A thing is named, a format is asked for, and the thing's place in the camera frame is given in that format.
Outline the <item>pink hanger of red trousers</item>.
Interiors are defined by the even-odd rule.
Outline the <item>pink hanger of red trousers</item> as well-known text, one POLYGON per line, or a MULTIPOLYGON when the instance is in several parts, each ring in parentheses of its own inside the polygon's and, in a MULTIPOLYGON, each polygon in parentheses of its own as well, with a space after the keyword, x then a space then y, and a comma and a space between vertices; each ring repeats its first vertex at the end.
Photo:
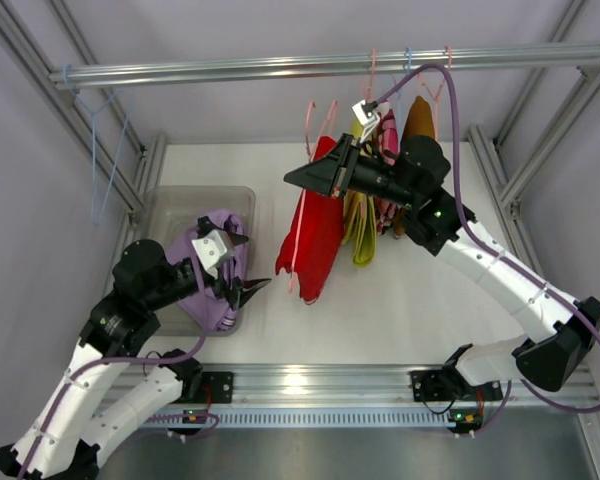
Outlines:
MULTIPOLYGON (((308 159, 309 163, 311 163, 315 158, 316 150, 317 150, 317 147, 319 144, 319 139, 324 134, 330 135, 332 133, 335 119, 336 119, 337 112, 338 112, 338 106, 339 106, 338 101, 333 100, 329 107, 329 110, 327 112, 327 116, 324 119, 324 121, 319 129, 319 132, 317 135, 317 140, 313 144, 311 144, 309 141, 309 126, 310 126, 313 111, 316 108, 316 103, 314 101, 309 102, 306 117, 305 117, 305 127, 304 127, 305 150, 306 150, 307 159, 308 159)), ((293 242, 293 252, 292 252, 291 264, 290 264, 291 270, 290 270, 290 274, 289 274, 289 283, 288 283, 288 293, 289 294, 294 292, 296 285, 299 283, 299 277, 296 272, 296 262, 297 262, 298 252, 299 252, 302 221, 303 221, 303 217, 304 217, 305 197, 306 197, 306 191, 303 190, 300 195, 300 199, 299 199, 298 221, 297 221, 297 226, 296 226, 296 230, 295 230, 295 236, 294 236, 294 242, 293 242)))

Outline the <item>light blue hanger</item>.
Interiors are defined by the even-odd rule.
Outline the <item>light blue hanger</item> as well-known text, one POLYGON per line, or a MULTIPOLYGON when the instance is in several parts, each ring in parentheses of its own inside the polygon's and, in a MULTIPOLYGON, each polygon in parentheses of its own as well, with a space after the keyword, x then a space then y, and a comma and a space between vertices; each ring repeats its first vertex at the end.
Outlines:
POLYGON ((91 196, 91 204, 90 204, 90 220, 94 226, 99 227, 104 220, 104 217, 105 217, 105 214, 107 211, 107 206, 109 203, 109 198, 110 198, 111 191, 113 188, 113 183, 114 183, 114 180, 116 179, 116 174, 118 172, 119 158, 120 158, 121 151, 122 151, 122 142, 123 142, 124 136, 127 133, 127 129, 129 126, 129 115, 128 114, 124 115, 123 124, 121 127, 121 133, 118 138, 118 142, 116 145, 116 151, 115 151, 115 154, 113 157, 112 170, 111 170, 111 173, 108 175, 106 189, 104 190, 103 194, 100 194, 99 193, 99 181, 96 179, 96 177, 97 177, 96 167, 97 167, 97 161, 99 160, 97 120, 98 120, 98 116, 101 113, 103 113, 104 110, 107 109, 110 105, 112 105, 115 100, 117 100, 118 95, 121 93, 121 91, 114 90, 112 93, 106 94, 105 101, 100 106, 93 109, 88 103, 86 103, 80 97, 80 93, 78 92, 77 88, 69 86, 69 71, 71 70, 71 68, 72 68, 71 64, 65 64, 62 67, 62 70, 61 70, 62 82, 66 87, 68 87, 70 95, 78 103, 78 105, 81 106, 86 111, 86 113, 88 114, 88 117, 89 117, 90 136, 91 136, 91 173, 92 173, 92 187, 93 187, 92 196, 91 196))

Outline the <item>yellow-green trousers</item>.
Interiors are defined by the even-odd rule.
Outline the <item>yellow-green trousers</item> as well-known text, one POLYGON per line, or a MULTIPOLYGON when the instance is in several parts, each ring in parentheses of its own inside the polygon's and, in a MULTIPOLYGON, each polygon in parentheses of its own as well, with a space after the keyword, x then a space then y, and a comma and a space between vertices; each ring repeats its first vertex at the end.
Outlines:
POLYGON ((352 263, 367 267, 376 250, 375 204, 371 196, 349 189, 343 203, 344 236, 342 245, 352 245, 352 263))

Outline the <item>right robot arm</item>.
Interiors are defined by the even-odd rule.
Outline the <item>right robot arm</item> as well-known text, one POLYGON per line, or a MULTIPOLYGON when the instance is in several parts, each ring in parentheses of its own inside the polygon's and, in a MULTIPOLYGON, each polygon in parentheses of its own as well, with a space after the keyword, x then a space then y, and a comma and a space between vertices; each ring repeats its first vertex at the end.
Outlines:
POLYGON ((325 197, 354 190, 405 208, 400 223, 406 235, 462 272, 520 325, 519 338, 459 347, 442 368, 449 387, 461 391, 523 380, 557 392, 595 342, 600 302, 553 290, 502 247, 444 189, 450 169, 441 146, 429 136, 408 138, 388 165, 377 149, 344 134, 324 156, 286 173, 284 180, 325 197))

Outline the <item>pink hanger of yellow trousers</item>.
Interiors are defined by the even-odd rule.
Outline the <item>pink hanger of yellow trousers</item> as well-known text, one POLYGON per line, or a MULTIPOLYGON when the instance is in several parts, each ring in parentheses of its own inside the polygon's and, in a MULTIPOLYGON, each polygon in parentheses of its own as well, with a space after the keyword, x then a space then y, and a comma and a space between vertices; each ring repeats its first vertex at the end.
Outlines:
POLYGON ((374 80, 376 75, 377 50, 373 48, 370 53, 370 63, 367 77, 361 83, 362 98, 366 103, 373 100, 374 80))

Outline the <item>lilac trousers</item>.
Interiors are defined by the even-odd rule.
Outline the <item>lilac trousers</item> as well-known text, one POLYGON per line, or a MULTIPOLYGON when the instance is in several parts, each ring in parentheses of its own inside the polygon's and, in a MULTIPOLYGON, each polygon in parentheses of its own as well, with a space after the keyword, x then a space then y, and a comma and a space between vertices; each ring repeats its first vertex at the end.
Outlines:
MULTIPOLYGON (((221 208, 200 214, 168 246, 168 261, 176 263, 185 258, 196 260, 192 241, 202 238, 212 228, 246 234, 243 219, 229 209, 221 208)), ((229 287, 235 287, 238 280, 243 281, 246 277, 246 252, 247 244, 236 246, 235 255, 222 264, 221 278, 229 287)), ((211 333, 229 334, 237 326, 238 312, 229 306, 227 300, 216 298, 209 288, 205 293, 195 293, 179 300, 178 306, 201 328, 207 328, 211 333)))

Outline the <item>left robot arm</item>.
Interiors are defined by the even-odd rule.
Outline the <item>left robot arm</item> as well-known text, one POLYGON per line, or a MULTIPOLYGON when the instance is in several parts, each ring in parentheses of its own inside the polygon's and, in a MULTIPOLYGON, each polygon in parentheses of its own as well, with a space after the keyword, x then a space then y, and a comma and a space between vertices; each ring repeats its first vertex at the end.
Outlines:
POLYGON ((157 311, 194 294, 241 309, 269 279, 224 280, 221 268, 248 242, 217 227, 192 240, 193 255, 168 261, 160 243, 128 245, 112 290, 92 309, 54 394, 29 430, 0 448, 0 471, 16 479, 94 479, 117 448, 163 407, 197 395, 203 367, 188 352, 139 355, 159 329, 157 311))

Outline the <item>red trousers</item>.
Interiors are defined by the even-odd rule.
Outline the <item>red trousers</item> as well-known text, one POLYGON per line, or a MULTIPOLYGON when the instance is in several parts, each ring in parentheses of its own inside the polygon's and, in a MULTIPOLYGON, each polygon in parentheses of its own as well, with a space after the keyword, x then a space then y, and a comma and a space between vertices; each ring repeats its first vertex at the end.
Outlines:
MULTIPOLYGON (((340 198, 305 191, 296 272, 299 277, 299 297, 311 305, 318 300, 326 285, 344 236, 343 201, 340 198)), ((276 274, 282 271, 290 274, 299 199, 290 231, 284 238, 275 261, 276 274)))

